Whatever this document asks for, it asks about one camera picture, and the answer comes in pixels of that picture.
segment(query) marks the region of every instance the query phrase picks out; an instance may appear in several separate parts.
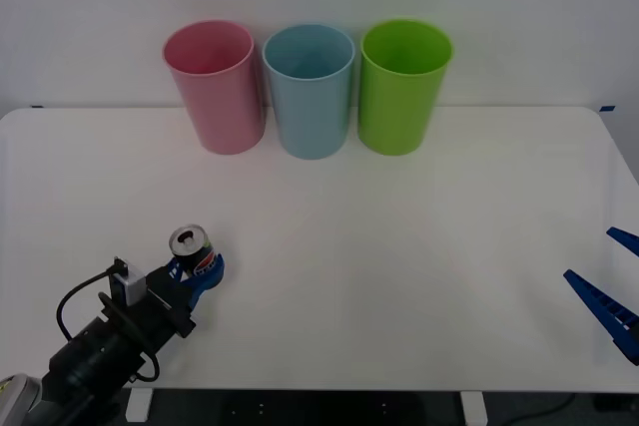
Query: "white table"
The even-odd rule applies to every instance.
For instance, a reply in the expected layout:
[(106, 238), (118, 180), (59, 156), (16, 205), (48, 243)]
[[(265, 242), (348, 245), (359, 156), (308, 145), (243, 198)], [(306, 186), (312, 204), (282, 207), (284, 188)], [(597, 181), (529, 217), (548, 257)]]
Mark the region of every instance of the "white table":
[[(228, 264), (157, 387), (639, 392), (562, 278), (639, 311), (639, 187), (581, 108), (442, 108), (414, 154), (355, 134), (290, 157), (198, 145), (182, 109), (21, 110), (0, 122), (0, 376), (46, 372), (62, 295), (114, 255), (142, 270), (201, 224)], [(100, 310), (70, 301), (72, 333)]]

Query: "soda can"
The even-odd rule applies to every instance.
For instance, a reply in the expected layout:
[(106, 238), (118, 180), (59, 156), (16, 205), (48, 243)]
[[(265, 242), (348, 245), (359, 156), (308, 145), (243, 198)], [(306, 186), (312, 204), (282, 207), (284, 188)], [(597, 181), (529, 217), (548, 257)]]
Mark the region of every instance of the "soda can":
[(176, 229), (169, 238), (169, 247), (188, 276), (205, 274), (214, 266), (216, 253), (201, 226), (187, 224)]

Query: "plastic cup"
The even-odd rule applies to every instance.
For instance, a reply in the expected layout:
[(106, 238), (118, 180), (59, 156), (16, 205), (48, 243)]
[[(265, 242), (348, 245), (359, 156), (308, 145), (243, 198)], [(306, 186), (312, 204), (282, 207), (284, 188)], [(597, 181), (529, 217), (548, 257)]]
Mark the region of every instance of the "plastic cup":
[(189, 25), (164, 46), (200, 143), (211, 152), (244, 152), (264, 134), (254, 51), (249, 31), (223, 20)]
[(280, 141), (291, 155), (321, 159), (343, 145), (354, 54), (346, 33), (321, 24), (289, 27), (265, 44)]
[(384, 155), (404, 155), (421, 144), (452, 43), (417, 20), (390, 20), (361, 40), (359, 138)]

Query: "can lid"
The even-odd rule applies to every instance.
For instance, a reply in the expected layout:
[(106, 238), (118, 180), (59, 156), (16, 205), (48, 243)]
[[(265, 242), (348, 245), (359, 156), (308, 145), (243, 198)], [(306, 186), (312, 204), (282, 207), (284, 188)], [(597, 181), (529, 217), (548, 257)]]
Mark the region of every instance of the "can lid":
[(187, 224), (171, 234), (169, 247), (175, 256), (189, 256), (202, 249), (207, 241), (207, 234), (201, 226)]

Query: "white wall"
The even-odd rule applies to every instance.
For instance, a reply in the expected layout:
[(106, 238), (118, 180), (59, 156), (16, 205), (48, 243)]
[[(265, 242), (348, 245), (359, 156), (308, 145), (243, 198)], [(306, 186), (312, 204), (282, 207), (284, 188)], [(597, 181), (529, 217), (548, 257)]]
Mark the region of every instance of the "white wall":
[(259, 40), (321, 20), (355, 37), (420, 16), (452, 37), (447, 104), (616, 104), (639, 98), (638, 0), (0, 0), (0, 109), (179, 102), (164, 40), (203, 18)]

